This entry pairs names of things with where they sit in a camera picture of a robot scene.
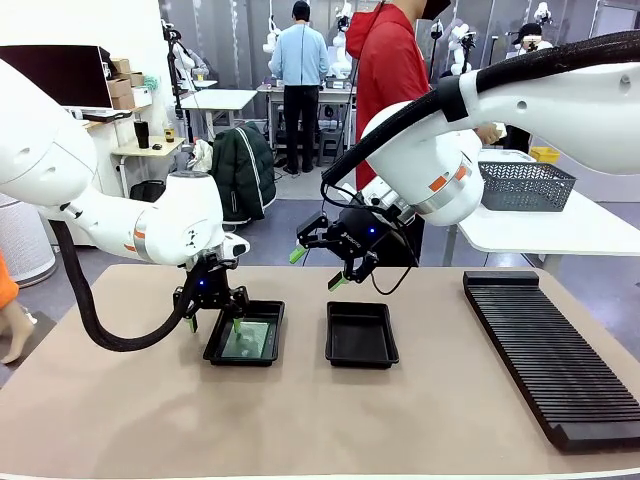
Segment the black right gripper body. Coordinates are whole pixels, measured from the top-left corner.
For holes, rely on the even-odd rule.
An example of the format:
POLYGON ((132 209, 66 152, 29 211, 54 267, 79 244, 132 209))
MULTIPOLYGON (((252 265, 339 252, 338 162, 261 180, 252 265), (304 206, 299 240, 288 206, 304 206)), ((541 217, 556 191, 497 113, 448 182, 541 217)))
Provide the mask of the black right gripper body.
POLYGON ((392 227, 364 209, 342 209, 327 228, 328 250, 339 258, 356 259, 367 252, 379 261, 400 260, 400 237, 392 227))

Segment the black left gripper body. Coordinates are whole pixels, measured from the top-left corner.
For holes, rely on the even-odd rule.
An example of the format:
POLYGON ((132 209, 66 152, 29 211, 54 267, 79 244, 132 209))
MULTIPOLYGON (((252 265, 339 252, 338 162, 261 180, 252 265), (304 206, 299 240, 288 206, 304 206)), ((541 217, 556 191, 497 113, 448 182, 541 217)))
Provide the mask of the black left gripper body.
POLYGON ((227 271, 235 268, 235 260, 220 258, 212 253, 199 257, 195 267, 199 274, 191 295, 190 309, 229 309, 233 303, 233 293, 227 271))

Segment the person's right hand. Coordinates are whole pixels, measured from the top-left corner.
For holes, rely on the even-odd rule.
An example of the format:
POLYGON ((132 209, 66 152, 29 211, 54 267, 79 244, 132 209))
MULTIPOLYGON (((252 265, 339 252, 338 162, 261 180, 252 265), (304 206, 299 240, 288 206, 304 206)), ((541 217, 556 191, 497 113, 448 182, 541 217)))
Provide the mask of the person's right hand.
POLYGON ((498 128, 498 126, 489 122, 483 124, 474 129, 474 132, 480 139, 483 145, 493 145, 498 142, 501 138, 502 131, 498 128))

